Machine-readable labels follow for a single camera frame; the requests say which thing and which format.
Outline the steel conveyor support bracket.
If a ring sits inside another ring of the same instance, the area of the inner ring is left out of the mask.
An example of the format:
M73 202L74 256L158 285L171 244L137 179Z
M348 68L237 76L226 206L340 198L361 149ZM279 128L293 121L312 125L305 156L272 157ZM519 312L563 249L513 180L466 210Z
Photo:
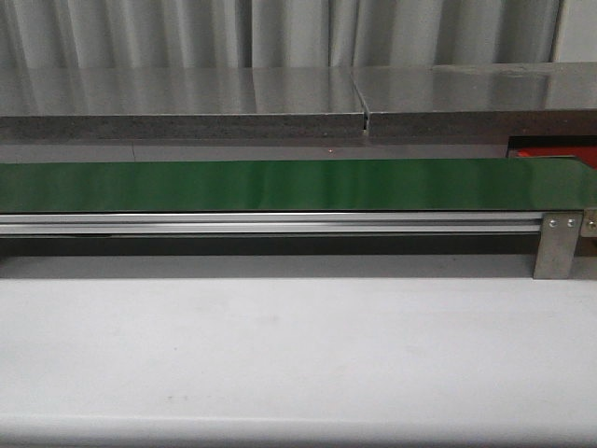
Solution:
M580 212L554 212L543 216L534 279L560 280L569 277L581 223Z

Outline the red bin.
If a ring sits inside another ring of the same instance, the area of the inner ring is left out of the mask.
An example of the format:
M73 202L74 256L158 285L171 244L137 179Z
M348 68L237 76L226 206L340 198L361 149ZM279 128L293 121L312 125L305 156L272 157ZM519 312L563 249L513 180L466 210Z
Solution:
M597 168L596 146L522 147L511 149L509 153L512 157L523 158L575 158L582 161L592 169Z

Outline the small steel end bracket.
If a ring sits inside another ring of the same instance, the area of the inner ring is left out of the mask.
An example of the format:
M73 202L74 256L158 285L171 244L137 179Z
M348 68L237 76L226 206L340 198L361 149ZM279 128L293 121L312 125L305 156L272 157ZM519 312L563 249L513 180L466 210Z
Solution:
M597 237L597 209L589 208L584 211L583 222L581 227L582 238L596 238Z

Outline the right stainless steel table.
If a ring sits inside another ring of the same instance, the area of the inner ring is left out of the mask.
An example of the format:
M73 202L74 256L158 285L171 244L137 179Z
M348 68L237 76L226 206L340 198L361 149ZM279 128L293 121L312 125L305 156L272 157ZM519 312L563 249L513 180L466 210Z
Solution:
M594 135L595 63L363 67L372 137Z

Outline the green conveyor belt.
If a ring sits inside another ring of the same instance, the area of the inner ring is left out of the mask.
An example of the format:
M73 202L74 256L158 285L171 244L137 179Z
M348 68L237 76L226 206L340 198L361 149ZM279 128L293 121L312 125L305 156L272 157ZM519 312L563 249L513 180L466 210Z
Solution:
M596 204L571 158L5 163L22 213L551 211Z

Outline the aluminium conveyor side rail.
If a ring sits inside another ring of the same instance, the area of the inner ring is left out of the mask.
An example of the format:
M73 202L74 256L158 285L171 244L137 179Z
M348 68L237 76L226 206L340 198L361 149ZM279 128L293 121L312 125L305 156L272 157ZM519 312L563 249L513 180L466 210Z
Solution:
M3 237L523 233L541 212L276 212L3 214Z

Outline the grey pleated curtain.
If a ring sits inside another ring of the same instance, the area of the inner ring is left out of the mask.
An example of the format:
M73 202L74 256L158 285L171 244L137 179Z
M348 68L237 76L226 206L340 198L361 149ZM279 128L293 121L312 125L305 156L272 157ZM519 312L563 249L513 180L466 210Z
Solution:
M5 1L5 68L542 63L558 1Z

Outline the left stainless steel table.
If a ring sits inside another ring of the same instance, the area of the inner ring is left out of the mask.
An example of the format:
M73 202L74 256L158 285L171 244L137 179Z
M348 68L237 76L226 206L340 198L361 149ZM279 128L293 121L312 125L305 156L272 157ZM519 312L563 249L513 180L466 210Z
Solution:
M1 72L4 141L357 138L339 68L43 68Z

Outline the stainless steel table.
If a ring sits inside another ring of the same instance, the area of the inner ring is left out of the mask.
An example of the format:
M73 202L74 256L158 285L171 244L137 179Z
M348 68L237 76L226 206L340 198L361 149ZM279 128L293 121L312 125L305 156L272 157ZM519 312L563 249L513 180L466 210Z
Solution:
M43 68L1 72L4 141L357 138L339 68Z
M594 135L595 63L363 67L372 137Z

